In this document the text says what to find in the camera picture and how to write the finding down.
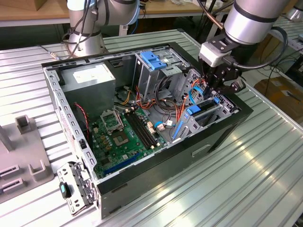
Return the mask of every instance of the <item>connector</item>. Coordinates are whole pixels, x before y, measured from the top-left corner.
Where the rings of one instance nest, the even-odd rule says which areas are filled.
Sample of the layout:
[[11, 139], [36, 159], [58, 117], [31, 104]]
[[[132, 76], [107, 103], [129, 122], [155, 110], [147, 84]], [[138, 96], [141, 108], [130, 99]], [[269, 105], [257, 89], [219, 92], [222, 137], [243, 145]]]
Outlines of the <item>connector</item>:
[[149, 128], [148, 131], [150, 131], [151, 135], [156, 133], [156, 131], [153, 128]]
[[152, 123], [151, 122], [147, 122], [147, 127], [150, 129], [152, 128]]
[[163, 131], [163, 130], [165, 130], [165, 127], [164, 127], [163, 124], [159, 124], [159, 125], [157, 126], [157, 129], [158, 129], [159, 131]]

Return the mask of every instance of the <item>ram slot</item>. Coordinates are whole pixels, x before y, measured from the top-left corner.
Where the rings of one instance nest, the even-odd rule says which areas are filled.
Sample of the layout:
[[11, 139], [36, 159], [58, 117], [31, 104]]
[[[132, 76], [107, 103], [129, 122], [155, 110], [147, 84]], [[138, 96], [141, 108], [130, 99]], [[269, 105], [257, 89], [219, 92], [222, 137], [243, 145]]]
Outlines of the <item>ram slot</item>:
[[154, 146], [156, 144], [154, 138], [150, 135], [134, 112], [125, 114], [125, 118], [146, 149], [150, 149], [152, 145]]

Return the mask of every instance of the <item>aluminum extrusion table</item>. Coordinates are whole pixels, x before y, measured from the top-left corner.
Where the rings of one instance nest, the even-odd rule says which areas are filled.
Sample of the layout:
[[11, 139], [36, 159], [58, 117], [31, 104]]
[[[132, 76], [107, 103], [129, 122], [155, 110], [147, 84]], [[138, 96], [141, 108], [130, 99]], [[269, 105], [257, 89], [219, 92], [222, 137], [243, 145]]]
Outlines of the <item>aluminum extrusion table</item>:
[[[280, 16], [275, 26], [283, 28], [288, 35], [288, 45], [296, 51], [301, 50], [300, 53], [303, 54], [303, 42], [298, 38], [299, 34], [303, 34], [303, 22], [293, 22]], [[281, 42], [283, 41], [283, 37], [278, 31], [271, 30], [269, 33]]]
[[[177, 42], [197, 58], [199, 44], [177, 30], [105, 39], [110, 51]], [[46, 46], [66, 56], [60, 44]], [[53, 172], [73, 160], [54, 113], [38, 47], [0, 52], [0, 123], [34, 117]], [[213, 153], [105, 220], [95, 207], [76, 217], [52, 181], [0, 204], [0, 226], [291, 226], [303, 212], [303, 130], [253, 88], [238, 96], [254, 112]]]

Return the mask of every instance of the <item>wooden table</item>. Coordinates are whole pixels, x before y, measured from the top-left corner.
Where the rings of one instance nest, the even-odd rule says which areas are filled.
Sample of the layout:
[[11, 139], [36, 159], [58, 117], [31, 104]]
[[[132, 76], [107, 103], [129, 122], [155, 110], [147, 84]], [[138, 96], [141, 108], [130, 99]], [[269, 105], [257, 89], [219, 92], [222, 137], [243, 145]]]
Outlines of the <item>wooden table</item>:
[[[185, 17], [202, 14], [199, 6], [193, 3], [176, 5], [170, 0], [150, 1], [146, 4], [145, 18]], [[0, 6], [0, 27], [48, 25], [69, 23], [69, 13], [65, 0], [48, 0], [38, 11], [29, 11], [7, 6]]]

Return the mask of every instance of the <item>metal bracket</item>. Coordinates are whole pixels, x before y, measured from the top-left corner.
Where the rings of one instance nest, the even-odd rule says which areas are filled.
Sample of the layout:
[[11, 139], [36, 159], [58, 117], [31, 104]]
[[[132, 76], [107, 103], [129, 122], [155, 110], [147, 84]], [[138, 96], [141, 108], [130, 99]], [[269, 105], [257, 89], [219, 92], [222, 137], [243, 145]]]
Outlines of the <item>metal bracket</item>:
[[96, 191], [92, 187], [89, 173], [82, 163], [66, 163], [57, 170], [60, 182], [59, 185], [62, 196], [67, 201], [67, 205], [73, 216], [88, 208], [96, 199]]

